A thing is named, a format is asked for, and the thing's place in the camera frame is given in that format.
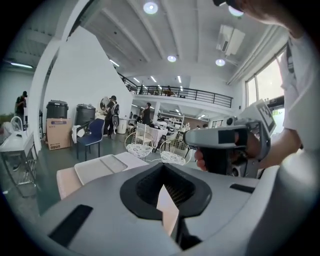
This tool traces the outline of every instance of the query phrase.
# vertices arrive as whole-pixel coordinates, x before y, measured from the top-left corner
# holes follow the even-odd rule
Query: black railing
[[[196,90],[179,87],[158,87],[158,86],[139,86],[136,88],[135,94],[138,95],[155,95],[166,97],[177,97],[182,99],[195,100],[200,102],[207,102],[223,107],[231,108],[232,97],[222,95],[219,93]]]
[[[124,83],[125,87],[127,87],[129,92],[137,94],[137,90],[139,86],[137,86],[134,82],[132,82],[131,80],[129,80],[128,78],[120,74],[119,72],[118,72],[118,75],[120,76],[122,82]]]

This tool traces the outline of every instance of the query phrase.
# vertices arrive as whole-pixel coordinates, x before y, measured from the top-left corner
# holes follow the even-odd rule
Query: black pants
[[[103,134],[107,134],[111,136],[111,134],[114,132],[114,123],[112,122],[112,117],[104,120],[104,131]]]

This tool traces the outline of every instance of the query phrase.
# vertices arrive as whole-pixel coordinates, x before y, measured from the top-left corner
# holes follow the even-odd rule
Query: white wire chair
[[[137,158],[147,157],[155,146],[155,140],[150,133],[138,131],[129,134],[124,141],[125,149]]]
[[[184,166],[191,159],[191,150],[181,139],[167,139],[160,146],[160,156],[163,163]]]

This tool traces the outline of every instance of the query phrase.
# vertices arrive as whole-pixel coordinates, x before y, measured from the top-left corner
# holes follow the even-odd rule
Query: cardboard box
[[[64,118],[48,118],[46,120],[46,137],[50,150],[70,147],[72,122]]]

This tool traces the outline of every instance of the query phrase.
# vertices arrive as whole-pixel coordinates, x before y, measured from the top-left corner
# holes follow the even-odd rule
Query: paper
[[[162,212],[164,230],[171,236],[178,219],[179,210],[166,190],[165,185],[160,190],[156,208]]]

